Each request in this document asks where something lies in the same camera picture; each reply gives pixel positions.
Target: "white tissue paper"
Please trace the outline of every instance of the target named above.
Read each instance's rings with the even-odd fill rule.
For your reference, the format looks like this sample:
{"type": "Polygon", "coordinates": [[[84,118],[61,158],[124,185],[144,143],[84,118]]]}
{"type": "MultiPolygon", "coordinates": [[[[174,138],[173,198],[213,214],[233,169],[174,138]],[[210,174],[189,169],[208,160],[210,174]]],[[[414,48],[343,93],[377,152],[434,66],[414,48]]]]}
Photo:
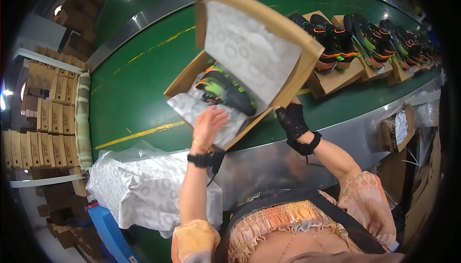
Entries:
{"type": "Polygon", "coordinates": [[[205,51],[269,106],[295,67],[301,47],[234,7],[212,0],[205,4],[205,51]]]}
{"type": "MultiPolygon", "coordinates": [[[[199,81],[203,75],[204,73],[200,73],[195,81],[199,81]]],[[[199,90],[195,87],[194,82],[187,93],[179,93],[166,101],[166,103],[170,105],[176,111],[176,113],[180,114],[181,117],[183,117],[184,120],[193,127],[195,119],[203,111],[210,107],[208,103],[201,99],[203,93],[203,90],[199,90]]],[[[238,134],[238,131],[247,119],[247,116],[234,108],[230,108],[222,104],[216,105],[216,109],[224,109],[224,111],[229,115],[227,117],[228,123],[216,132],[216,136],[214,137],[213,141],[215,146],[224,149],[225,146],[227,146],[238,134]]]]}
{"type": "Polygon", "coordinates": [[[407,135],[408,125],[406,124],[405,110],[400,110],[395,116],[395,140],[400,145],[407,135]]]}
{"type": "MultiPolygon", "coordinates": [[[[120,228],[139,225],[169,238],[180,225],[178,195],[188,153],[164,152],[145,141],[121,152],[101,151],[86,189],[120,228]]],[[[223,222],[222,211],[222,189],[212,182],[206,189],[206,217],[215,228],[223,222]]]]}

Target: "plastic bag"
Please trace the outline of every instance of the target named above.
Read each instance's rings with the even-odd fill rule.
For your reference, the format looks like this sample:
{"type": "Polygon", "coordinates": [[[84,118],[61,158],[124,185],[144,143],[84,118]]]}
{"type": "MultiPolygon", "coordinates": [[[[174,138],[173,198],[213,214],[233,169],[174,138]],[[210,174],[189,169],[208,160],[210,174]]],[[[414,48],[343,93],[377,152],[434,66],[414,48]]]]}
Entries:
{"type": "MultiPolygon", "coordinates": [[[[101,151],[86,189],[110,210],[120,228],[136,224],[171,237],[180,225],[178,195],[187,154],[164,152],[145,141],[121,152],[101,151]]],[[[223,222],[222,211],[223,192],[212,182],[206,190],[206,216],[215,228],[223,222]]]]}

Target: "necklace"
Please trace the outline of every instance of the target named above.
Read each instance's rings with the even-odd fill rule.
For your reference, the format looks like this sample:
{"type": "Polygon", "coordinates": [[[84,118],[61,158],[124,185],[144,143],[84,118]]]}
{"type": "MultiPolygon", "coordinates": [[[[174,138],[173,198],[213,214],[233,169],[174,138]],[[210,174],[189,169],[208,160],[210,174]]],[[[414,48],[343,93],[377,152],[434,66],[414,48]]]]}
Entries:
{"type": "MultiPolygon", "coordinates": [[[[301,225],[301,219],[296,218],[295,222],[296,222],[298,225],[301,225]]],[[[295,239],[295,237],[296,237],[296,233],[295,233],[295,235],[293,235],[293,237],[291,238],[290,242],[289,242],[288,245],[286,246],[285,251],[284,251],[284,252],[282,253],[282,255],[280,256],[279,263],[281,262],[283,256],[284,256],[285,253],[287,252],[287,250],[288,250],[288,248],[290,247],[291,243],[293,243],[293,240],[295,239]]],[[[325,247],[323,246],[322,243],[320,243],[319,238],[317,238],[317,236],[315,236],[315,235],[314,235],[314,240],[315,240],[315,242],[319,243],[319,245],[320,245],[320,247],[322,247],[323,251],[324,251],[325,253],[327,253],[325,247]]]]}

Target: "black wrist strap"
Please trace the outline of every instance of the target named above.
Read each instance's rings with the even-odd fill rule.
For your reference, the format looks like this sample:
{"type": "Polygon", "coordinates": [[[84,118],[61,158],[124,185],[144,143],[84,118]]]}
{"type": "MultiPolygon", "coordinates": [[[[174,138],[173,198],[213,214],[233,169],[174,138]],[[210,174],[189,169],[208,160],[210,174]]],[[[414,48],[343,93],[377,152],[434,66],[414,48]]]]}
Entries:
{"type": "Polygon", "coordinates": [[[301,144],[295,139],[287,139],[287,144],[299,154],[307,156],[314,153],[314,149],[320,143],[320,137],[322,137],[322,134],[314,132],[314,139],[310,144],[301,144]]]}

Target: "woman's right hand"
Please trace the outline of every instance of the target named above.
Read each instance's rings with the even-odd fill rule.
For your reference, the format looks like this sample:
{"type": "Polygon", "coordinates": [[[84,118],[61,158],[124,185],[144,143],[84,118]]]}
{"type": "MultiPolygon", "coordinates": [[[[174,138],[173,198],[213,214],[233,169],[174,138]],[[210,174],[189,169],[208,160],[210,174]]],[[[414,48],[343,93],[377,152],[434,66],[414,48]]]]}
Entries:
{"type": "Polygon", "coordinates": [[[299,141],[300,137],[309,131],[309,127],[304,121],[303,105],[296,96],[286,108],[277,106],[275,114],[285,130],[287,139],[299,141]]]}

